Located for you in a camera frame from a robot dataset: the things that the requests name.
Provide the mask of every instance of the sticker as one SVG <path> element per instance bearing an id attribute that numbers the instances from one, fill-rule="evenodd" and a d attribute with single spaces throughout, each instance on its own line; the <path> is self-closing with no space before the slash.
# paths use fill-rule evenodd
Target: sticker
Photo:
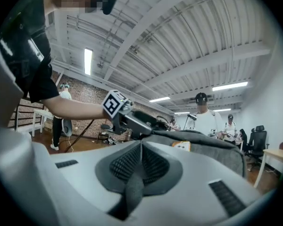
<path id="1" fill-rule="evenodd" d="M 189 141 L 175 141 L 173 142 L 172 147 L 188 152 L 191 151 L 191 143 Z"/>

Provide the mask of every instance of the fluorescent light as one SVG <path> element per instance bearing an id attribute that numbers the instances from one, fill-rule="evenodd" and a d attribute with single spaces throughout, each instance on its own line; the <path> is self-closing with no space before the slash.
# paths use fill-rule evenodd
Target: fluorescent light
<path id="1" fill-rule="evenodd" d="M 231 85 L 223 85 L 223 86 L 217 86 L 213 87 L 213 91 L 222 90 L 222 89 L 231 89 L 231 88 L 237 88 L 242 86 L 247 86 L 248 82 L 242 82 L 237 84 L 231 84 Z"/>
<path id="2" fill-rule="evenodd" d="M 190 112 L 175 112 L 174 114 L 180 115 L 180 114 L 190 114 Z"/>
<path id="3" fill-rule="evenodd" d="M 230 111 L 230 110 L 231 110 L 231 108 L 229 108 L 229 109 L 221 109 L 221 110 L 213 110 L 213 111 L 220 112 L 220 111 Z"/>
<path id="4" fill-rule="evenodd" d="M 155 99 L 155 100 L 149 100 L 149 102 L 157 102 L 157 101 L 161 101 L 161 100 L 169 100 L 170 97 L 163 97 L 163 98 L 159 98 L 159 99 Z"/>
<path id="5" fill-rule="evenodd" d="M 88 75 L 91 75 L 91 60 L 92 60 L 92 50 L 85 48 L 84 51 L 85 74 Z"/>

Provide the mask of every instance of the black office chair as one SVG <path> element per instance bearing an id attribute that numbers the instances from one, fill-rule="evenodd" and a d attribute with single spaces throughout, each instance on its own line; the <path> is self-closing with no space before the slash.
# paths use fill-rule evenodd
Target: black office chair
<path id="1" fill-rule="evenodd" d="M 263 150 L 267 149 L 269 145 L 267 144 L 265 146 L 266 135 L 267 132 L 264 130 L 264 126 L 257 126 L 255 131 L 252 129 L 250 141 L 247 145 L 248 151 L 245 153 L 245 155 L 254 158 L 255 161 L 252 163 L 248 163 L 252 165 L 248 169 L 248 171 L 251 171 L 254 167 L 261 165 L 261 162 L 259 162 L 259 158 L 263 156 Z"/>

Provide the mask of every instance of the black mesh grille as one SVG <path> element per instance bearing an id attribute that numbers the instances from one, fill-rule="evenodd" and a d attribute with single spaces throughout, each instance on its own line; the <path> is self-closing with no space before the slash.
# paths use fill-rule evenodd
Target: black mesh grille
<path id="1" fill-rule="evenodd" d="M 57 168 L 64 168 L 71 166 L 73 164 L 77 164 L 78 162 L 76 160 L 70 160 L 70 161 L 63 161 L 63 162 L 58 162 L 56 163 Z"/>
<path id="2" fill-rule="evenodd" d="M 133 174 L 136 164 L 141 159 L 141 146 L 137 145 L 130 151 L 126 152 L 122 156 L 114 159 L 110 163 L 110 171 L 118 179 L 127 183 L 130 176 Z"/>
<path id="3" fill-rule="evenodd" d="M 169 170 L 169 162 L 162 156 L 143 146 L 142 165 L 146 173 L 145 186 L 163 177 Z"/>
<path id="4" fill-rule="evenodd" d="M 237 196 L 223 183 L 218 181 L 210 183 L 209 186 L 217 196 L 218 200 L 224 207 L 230 217 L 245 209 L 244 204 Z"/>

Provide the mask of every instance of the black shirt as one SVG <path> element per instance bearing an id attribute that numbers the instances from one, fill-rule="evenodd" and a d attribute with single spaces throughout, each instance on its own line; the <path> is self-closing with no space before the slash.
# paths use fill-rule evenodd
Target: black shirt
<path id="1" fill-rule="evenodd" d="M 28 34 L 33 39 L 39 51 L 43 54 L 44 59 L 39 66 L 30 66 L 29 79 L 25 83 L 29 87 L 25 88 L 23 81 L 16 80 L 16 83 L 24 92 L 24 97 L 29 92 L 31 102 L 53 98 L 59 95 L 55 83 L 51 79 L 52 67 L 50 65 L 50 45 L 45 32 L 45 14 L 43 0 L 20 0 L 11 10 L 9 16 L 3 23 L 0 32 L 4 31 L 10 21 L 21 14 L 21 19 Z"/>

